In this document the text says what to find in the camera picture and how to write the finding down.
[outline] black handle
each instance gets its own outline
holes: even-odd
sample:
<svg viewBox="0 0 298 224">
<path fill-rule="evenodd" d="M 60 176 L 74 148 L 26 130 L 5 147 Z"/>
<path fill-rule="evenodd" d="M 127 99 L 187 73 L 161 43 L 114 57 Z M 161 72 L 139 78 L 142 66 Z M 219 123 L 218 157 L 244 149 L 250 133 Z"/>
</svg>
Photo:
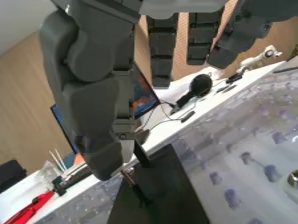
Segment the black handle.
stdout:
<svg viewBox="0 0 298 224">
<path fill-rule="evenodd" d="M 194 97 L 191 92 L 187 92 L 187 94 L 185 94 L 178 101 L 175 102 L 175 104 L 178 105 L 178 107 L 181 108 L 187 102 L 189 100 Z"/>
</svg>

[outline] white table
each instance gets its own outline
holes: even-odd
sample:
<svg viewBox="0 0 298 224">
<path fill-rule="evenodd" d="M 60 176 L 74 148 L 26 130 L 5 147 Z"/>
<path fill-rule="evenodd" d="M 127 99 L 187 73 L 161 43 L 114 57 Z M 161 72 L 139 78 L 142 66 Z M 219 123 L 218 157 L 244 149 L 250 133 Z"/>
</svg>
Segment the white table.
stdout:
<svg viewBox="0 0 298 224">
<path fill-rule="evenodd" d="M 170 141 L 173 140 L 171 138 L 179 133 L 182 130 L 185 130 L 186 127 L 191 125 L 194 121 L 197 121 L 206 113 L 209 113 L 218 105 L 221 105 L 231 96 L 234 96 L 239 91 L 242 91 L 247 86 L 250 86 L 259 78 L 262 78 L 276 66 L 282 64 L 276 63 L 274 65 L 266 66 L 260 69 L 256 69 L 254 71 L 247 72 L 244 75 L 243 79 L 237 82 L 237 87 L 230 90 L 225 94 L 217 94 L 214 96 L 214 92 L 218 88 L 221 88 L 225 83 L 221 83 L 211 91 L 211 93 L 206 96 L 206 100 L 197 102 L 197 106 L 194 108 L 195 114 L 193 117 L 185 122 L 181 123 L 179 121 L 174 122 L 166 122 L 161 125 L 158 125 L 154 130 L 151 131 L 149 138 L 146 140 L 146 143 L 142 145 L 143 149 L 146 152 L 153 153 L 157 151 L 163 145 L 169 144 Z M 199 73 L 191 74 L 187 76 L 185 79 L 182 79 L 179 82 L 174 82 L 171 85 L 171 88 L 165 91 L 157 91 L 157 95 L 161 99 L 167 100 L 167 101 L 175 101 L 177 98 L 183 94 L 183 92 L 187 89 L 189 83 L 195 77 L 197 74 L 207 73 L 207 69 L 203 71 L 199 71 Z M 177 118 L 183 114 L 190 108 L 193 107 L 193 102 L 190 102 L 185 108 L 177 112 L 171 118 Z M 147 127 L 151 127 L 157 121 L 159 122 L 162 119 L 165 119 L 165 115 L 162 114 L 161 111 L 155 111 L 154 115 Z M 68 189 L 66 194 L 62 197 L 58 197 L 57 195 L 53 196 L 53 198 L 49 200 L 49 202 L 45 204 L 45 206 L 40 209 L 37 214 L 33 216 L 33 218 L 29 220 L 29 223 L 36 223 L 38 220 L 42 219 L 46 215 L 49 215 L 54 210 L 61 208 L 69 201 L 72 201 L 78 195 L 82 194 L 82 192 L 86 191 L 86 189 L 91 188 L 95 184 L 98 184 L 98 180 L 95 177 L 91 175 L 88 178 L 85 178 L 80 183 L 77 183 L 73 187 Z M 21 186 L 21 182 L 13 186 L 6 192 L 4 192 L 0 195 L 0 208 L 1 208 L 1 202 L 5 198 L 8 200 L 8 195 L 12 194 L 12 192 L 17 191 L 20 189 L 18 187 Z M 29 202 L 30 202 L 32 197 L 20 199 L 21 202 L 17 203 L 17 206 L 12 206 L 13 210 L 9 208 L 4 208 L 5 214 L 1 215 L 0 221 L 8 219 L 16 211 L 18 211 Z"/>
</svg>

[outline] black cable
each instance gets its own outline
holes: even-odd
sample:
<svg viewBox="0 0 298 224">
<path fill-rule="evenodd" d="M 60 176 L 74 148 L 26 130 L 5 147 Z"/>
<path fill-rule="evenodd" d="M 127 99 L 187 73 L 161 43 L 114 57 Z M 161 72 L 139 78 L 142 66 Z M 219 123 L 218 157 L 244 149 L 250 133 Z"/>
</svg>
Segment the black cable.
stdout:
<svg viewBox="0 0 298 224">
<path fill-rule="evenodd" d="M 147 119 L 146 119 L 145 124 L 143 124 L 141 127 L 138 127 L 138 131 L 135 132 L 135 134 L 137 134 L 139 131 L 142 131 L 142 129 L 146 127 L 147 122 L 149 122 L 149 120 L 150 120 L 150 118 L 151 118 L 153 112 L 155 111 L 155 108 L 151 110 L 150 115 L 149 115 L 149 117 L 147 117 Z"/>
<path fill-rule="evenodd" d="M 169 121 L 181 121 L 182 119 L 182 117 L 185 116 L 185 114 L 187 114 L 190 111 L 193 111 L 194 110 L 194 108 L 195 108 L 195 106 L 197 106 L 197 102 L 198 102 L 198 98 L 197 98 L 197 100 L 195 100 L 195 102 L 194 102 L 194 104 L 193 104 L 193 107 L 177 118 L 177 119 L 173 119 L 173 118 L 170 118 L 169 117 L 169 115 L 165 113 L 165 110 L 163 110 L 163 108 L 162 108 L 162 106 L 161 106 L 161 110 L 163 111 L 163 113 L 165 113 L 165 116 L 166 116 L 166 118 L 169 119 L 169 120 L 166 120 L 166 121 L 161 121 L 159 123 L 157 123 L 150 129 L 149 129 L 149 131 L 151 131 L 159 124 L 162 124 L 162 123 L 165 123 L 165 122 L 169 122 Z"/>
<path fill-rule="evenodd" d="M 173 104 L 173 103 L 169 103 L 169 102 L 165 101 L 165 100 L 161 100 L 161 102 L 169 104 L 169 106 L 170 106 L 171 108 L 174 108 L 174 104 Z"/>
</svg>

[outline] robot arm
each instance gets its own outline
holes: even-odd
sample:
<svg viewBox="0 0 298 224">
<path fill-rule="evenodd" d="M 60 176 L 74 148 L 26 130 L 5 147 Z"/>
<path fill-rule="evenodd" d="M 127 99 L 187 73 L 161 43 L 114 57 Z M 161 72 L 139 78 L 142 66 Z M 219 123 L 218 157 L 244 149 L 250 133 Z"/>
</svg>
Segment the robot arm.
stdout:
<svg viewBox="0 0 298 224">
<path fill-rule="evenodd" d="M 68 134 L 101 180 L 129 161 L 134 145 L 134 25 L 147 15 L 153 84 L 167 87 L 178 12 L 190 12 L 189 64 L 225 68 L 271 22 L 298 12 L 295 0 L 239 0 L 210 53 L 226 0 L 52 0 L 40 43 L 44 68 Z"/>
<path fill-rule="evenodd" d="M 40 31 L 46 78 L 70 139 L 94 175 L 106 180 L 122 165 L 122 148 L 131 151 L 134 145 L 131 66 L 138 8 L 114 1 L 54 3 L 58 9 Z"/>
</svg>

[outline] wooden wall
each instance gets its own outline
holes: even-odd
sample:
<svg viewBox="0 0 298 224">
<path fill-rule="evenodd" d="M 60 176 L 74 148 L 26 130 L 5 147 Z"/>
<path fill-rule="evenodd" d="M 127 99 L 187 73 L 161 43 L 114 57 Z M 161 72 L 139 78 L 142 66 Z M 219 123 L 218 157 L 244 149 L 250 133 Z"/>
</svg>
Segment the wooden wall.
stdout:
<svg viewBox="0 0 298 224">
<path fill-rule="evenodd" d="M 150 61 L 145 20 L 135 32 L 135 61 L 150 77 Z M 260 53 L 274 44 L 284 60 L 298 43 L 295 27 L 298 19 L 274 25 L 267 38 L 258 40 L 254 47 L 242 53 L 229 66 L 226 75 L 238 68 L 238 63 Z M 197 72 L 201 66 L 186 65 L 187 14 L 181 14 L 178 39 L 174 55 L 174 79 Z M 0 164 L 17 159 L 28 172 L 40 169 L 49 159 L 49 150 L 57 148 L 62 155 L 70 152 L 60 127 L 52 116 L 52 93 L 45 80 L 37 34 L 33 34 L 10 51 L 0 56 Z"/>
<path fill-rule="evenodd" d="M 0 163 L 14 158 L 29 173 L 50 158 L 49 150 L 70 152 L 52 105 L 34 34 L 0 57 Z"/>
</svg>

